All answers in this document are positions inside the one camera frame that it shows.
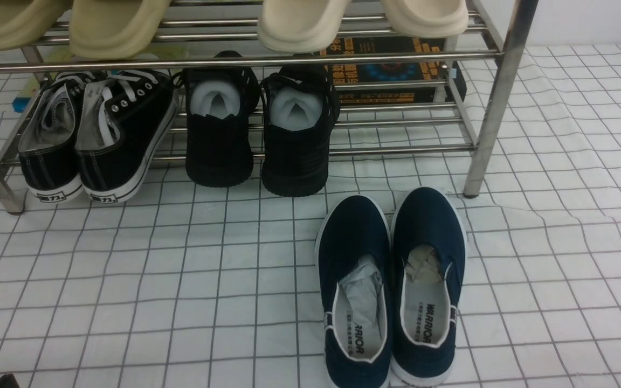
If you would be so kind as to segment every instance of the black mesh sneaker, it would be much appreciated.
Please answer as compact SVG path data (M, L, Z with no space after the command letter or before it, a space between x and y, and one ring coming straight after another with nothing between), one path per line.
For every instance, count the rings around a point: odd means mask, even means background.
M73 145L81 122L86 84L105 73L59 73L45 90L18 143L20 169L30 193L45 203L69 201L82 192Z
M332 79L323 66L285 66L263 87L262 182L278 196L315 194L327 181L330 132L340 116Z
M120 71L87 86L75 150L94 201L124 202L136 194L178 101L171 77L160 71Z
M241 57L224 51L217 57ZM185 169L193 182L230 187L251 176L249 116L260 100L251 68L186 69L188 146Z

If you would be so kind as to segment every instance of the slide sandal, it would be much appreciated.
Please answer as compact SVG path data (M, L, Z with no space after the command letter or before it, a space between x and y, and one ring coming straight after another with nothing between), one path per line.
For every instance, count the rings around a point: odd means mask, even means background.
M382 0L395 31L412 37L441 38L468 27L466 0Z
M71 52L123 59L145 49L171 0L75 0L69 22Z
M351 0L265 0L258 40L275 51L315 52L330 46Z
M71 8L72 0L0 0L0 51L36 41Z

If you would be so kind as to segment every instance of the white wall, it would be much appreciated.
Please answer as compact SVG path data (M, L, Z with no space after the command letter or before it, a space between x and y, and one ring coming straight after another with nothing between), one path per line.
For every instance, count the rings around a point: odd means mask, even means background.
M481 0L502 36L514 0ZM621 43L621 0L540 0L528 45Z

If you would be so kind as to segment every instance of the blue object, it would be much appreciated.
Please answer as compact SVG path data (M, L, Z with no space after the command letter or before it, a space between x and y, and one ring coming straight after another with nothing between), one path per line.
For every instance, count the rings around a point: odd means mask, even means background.
M455 356L456 311L466 263L466 232L436 189L409 192L392 220L392 371L412 386L439 385Z
M352 309L338 308L342 302L345 306L347 303L347 295L339 282L355 273L355 268L367 255L372 257L380 278L387 279L390 238L382 211L365 196L343 199L322 224L315 253L325 311L325 364L330 387L387 388L392 351L392 311L387 287L382 285L377 296L377 322L382 335L378 334L376 351L362 354L364 341L368 342L363 336L367 333L355 324L356 319L352 321L355 315Z

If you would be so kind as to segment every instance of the shoe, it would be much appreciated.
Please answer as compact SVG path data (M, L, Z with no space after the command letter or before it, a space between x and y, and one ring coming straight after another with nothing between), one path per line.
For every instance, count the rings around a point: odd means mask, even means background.
M71 52L93 59L130 58L145 49L171 0L74 0Z
M330 46L351 0L265 0L258 40L275 51L315 52Z
M70 201L82 192L73 151L83 112L86 85L102 72L59 73L41 98L18 143L20 169L30 193L40 202Z
M71 4L72 0L0 0L0 51L37 41Z
M390 236L380 207L351 196L330 211L315 241L332 388L387 388L392 307L384 284Z
M392 28L404 35L441 38L468 27L466 0L382 0Z
M12 374L0 377L0 388L19 388L18 381Z
M75 146L84 189L103 204L128 201L174 123L179 91L152 70L119 71L87 88Z
M225 51L217 57L241 57ZM182 73L187 106L185 170L193 182L232 187L253 170L249 116L260 100L251 68L186 69Z
M340 117L332 77L323 66L285 66L262 84L262 182L278 196L315 194L327 182L330 133Z
M392 218L395 329L392 371L411 386L443 383L452 370L466 232L436 189L409 192Z

